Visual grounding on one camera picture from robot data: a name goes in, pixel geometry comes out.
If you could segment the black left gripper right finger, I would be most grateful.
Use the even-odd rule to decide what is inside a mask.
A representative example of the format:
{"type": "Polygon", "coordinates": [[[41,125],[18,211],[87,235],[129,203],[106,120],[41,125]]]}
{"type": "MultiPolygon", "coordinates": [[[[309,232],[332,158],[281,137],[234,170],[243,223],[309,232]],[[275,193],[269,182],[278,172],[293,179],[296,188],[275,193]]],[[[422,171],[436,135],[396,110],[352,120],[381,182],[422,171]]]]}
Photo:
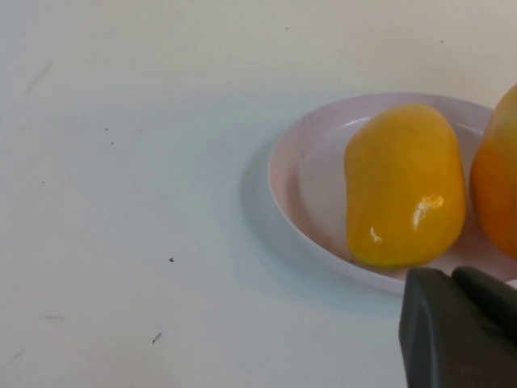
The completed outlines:
{"type": "Polygon", "coordinates": [[[516,289],[473,267],[459,267],[452,279],[494,328],[498,336],[516,348],[516,289]]]}

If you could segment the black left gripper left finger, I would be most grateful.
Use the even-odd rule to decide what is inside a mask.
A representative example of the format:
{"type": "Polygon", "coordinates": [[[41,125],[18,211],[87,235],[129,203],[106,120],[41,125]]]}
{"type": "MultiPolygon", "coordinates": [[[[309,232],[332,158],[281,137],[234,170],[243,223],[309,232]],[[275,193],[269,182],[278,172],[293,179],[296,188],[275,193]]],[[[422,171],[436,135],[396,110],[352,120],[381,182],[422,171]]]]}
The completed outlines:
{"type": "Polygon", "coordinates": [[[399,341],[409,387],[516,385],[516,348],[498,336],[452,274],[409,270],[399,341]]]}

